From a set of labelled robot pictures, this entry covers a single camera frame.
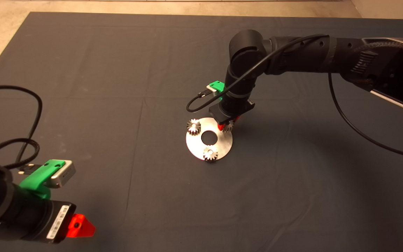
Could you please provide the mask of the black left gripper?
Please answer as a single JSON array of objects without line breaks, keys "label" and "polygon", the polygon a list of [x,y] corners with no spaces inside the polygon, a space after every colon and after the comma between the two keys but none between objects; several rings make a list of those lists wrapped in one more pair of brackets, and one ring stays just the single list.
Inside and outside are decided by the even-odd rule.
[{"label": "black left gripper", "polygon": [[11,240],[58,244],[66,238],[92,237],[96,227],[67,201],[14,200]]}]

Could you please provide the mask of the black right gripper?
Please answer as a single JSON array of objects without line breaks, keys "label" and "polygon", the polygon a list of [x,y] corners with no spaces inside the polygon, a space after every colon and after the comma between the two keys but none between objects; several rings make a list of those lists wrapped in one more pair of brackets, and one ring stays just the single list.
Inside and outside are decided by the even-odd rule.
[{"label": "black right gripper", "polygon": [[218,129],[223,131],[225,124],[230,120],[236,123],[240,116],[255,107],[255,103],[250,99],[224,98],[221,102],[209,107],[209,113],[218,123]]}]

